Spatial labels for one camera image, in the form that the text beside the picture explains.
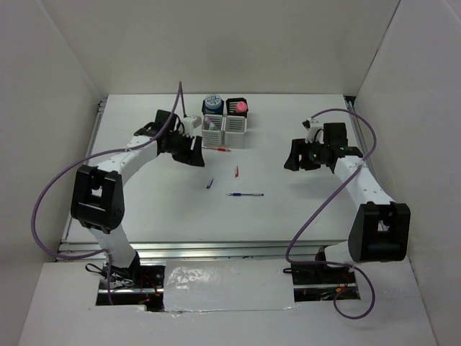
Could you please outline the red pen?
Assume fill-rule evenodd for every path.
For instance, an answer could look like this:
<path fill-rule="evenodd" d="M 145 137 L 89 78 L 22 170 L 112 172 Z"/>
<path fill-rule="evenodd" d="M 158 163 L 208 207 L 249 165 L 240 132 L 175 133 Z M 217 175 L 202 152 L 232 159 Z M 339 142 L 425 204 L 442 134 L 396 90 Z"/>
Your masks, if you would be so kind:
<path fill-rule="evenodd" d="M 218 148 L 218 147 L 202 147 L 202 148 L 206 150 L 213 150 L 213 151 L 219 151 L 219 152 L 231 152 L 231 150 L 228 148 Z"/>

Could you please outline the blue glue jar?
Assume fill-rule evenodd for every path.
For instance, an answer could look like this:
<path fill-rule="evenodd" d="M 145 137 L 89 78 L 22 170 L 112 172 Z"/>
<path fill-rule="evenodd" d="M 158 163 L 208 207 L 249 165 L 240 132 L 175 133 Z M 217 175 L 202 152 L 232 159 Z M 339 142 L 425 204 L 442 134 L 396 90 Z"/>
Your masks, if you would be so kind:
<path fill-rule="evenodd" d="M 209 102 L 210 104 L 217 104 L 220 101 L 223 101 L 220 95 L 218 94 L 209 94 L 205 97 L 204 99 L 206 102 Z"/>

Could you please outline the blue pen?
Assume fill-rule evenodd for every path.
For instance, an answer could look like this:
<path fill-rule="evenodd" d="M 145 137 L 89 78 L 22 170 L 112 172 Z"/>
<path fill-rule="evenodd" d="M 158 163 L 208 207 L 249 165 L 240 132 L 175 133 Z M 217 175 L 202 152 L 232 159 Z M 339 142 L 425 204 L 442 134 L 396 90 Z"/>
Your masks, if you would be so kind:
<path fill-rule="evenodd" d="M 227 196 L 230 196 L 230 197 L 264 197 L 264 193 L 232 192 L 232 193 L 228 193 Z"/>

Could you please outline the pink capped bottle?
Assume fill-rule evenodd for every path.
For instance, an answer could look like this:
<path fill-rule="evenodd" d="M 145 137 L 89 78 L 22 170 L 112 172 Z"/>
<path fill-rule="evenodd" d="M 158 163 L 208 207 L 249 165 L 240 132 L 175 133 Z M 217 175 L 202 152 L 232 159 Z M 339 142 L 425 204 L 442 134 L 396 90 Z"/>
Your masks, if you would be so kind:
<path fill-rule="evenodd" d="M 244 101 L 240 101 L 234 108 L 235 114 L 246 114 L 248 112 L 248 105 Z"/>

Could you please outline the purple highlighter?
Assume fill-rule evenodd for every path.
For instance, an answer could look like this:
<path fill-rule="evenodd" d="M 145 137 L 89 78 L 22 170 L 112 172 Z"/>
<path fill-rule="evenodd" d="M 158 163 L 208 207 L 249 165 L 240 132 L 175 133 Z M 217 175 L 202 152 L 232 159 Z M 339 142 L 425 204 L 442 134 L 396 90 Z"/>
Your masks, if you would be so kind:
<path fill-rule="evenodd" d="M 212 121 L 209 117 L 205 116 L 204 117 L 204 126 L 206 127 L 207 130 L 209 130 L 209 124 L 211 124 Z"/>

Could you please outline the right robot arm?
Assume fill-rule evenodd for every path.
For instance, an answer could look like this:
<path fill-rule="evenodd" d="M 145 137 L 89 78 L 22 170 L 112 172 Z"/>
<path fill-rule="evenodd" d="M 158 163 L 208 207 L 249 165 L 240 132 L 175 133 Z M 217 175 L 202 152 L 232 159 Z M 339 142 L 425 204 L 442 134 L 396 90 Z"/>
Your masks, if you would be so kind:
<path fill-rule="evenodd" d="M 348 239 L 320 250 L 314 273 L 323 283 L 339 274 L 339 265 L 400 262 L 406 257 L 411 211 L 392 199 L 373 177 L 362 152 L 350 146 L 344 123 L 306 120 L 306 138 L 292 140 L 284 168 L 297 172 L 327 167 L 341 180 L 357 214 Z"/>

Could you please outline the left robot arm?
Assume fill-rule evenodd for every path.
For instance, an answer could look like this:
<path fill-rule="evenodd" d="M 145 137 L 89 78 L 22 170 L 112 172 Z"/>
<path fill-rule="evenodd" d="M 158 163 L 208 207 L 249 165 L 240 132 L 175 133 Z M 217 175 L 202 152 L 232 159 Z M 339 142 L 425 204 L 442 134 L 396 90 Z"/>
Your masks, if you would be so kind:
<path fill-rule="evenodd" d="M 153 122 L 134 132 L 127 148 L 96 166 L 82 165 L 76 172 L 71 216 L 108 251 L 116 278 L 127 288 L 142 279 L 140 258 L 122 227 L 125 215 L 123 187 L 145 164 L 161 154 L 192 167 L 203 167 L 202 138 L 194 136 L 202 118 L 179 118 L 159 110 Z"/>

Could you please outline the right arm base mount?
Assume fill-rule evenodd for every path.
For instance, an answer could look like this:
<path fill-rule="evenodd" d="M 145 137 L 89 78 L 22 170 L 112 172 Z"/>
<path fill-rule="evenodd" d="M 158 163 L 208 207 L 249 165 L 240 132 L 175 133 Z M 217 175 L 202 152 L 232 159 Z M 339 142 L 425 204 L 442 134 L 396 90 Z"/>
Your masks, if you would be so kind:
<path fill-rule="evenodd" d="M 282 270 L 292 278 L 295 302 L 359 299 L 359 290 L 353 272 L 345 267 L 328 265 L 294 265 Z"/>

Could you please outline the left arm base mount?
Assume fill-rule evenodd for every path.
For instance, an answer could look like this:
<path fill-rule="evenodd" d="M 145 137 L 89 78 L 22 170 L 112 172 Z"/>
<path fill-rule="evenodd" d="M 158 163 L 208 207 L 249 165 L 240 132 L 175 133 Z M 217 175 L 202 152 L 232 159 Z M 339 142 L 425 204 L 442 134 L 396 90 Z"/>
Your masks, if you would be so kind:
<path fill-rule="evenodd" d="M 107 284 L 107 268 L 92 263 L 85 265 L 85 270 L 100 277 L 97 291 L 97 306 L 132 306 L 139 305 L 146 311 L 160 312 L 164 310 L 164 278 L 163 265 L 146 265 L 140 267 L 140 277 L 124 278 L 112 273 L 110 285 Z"/>

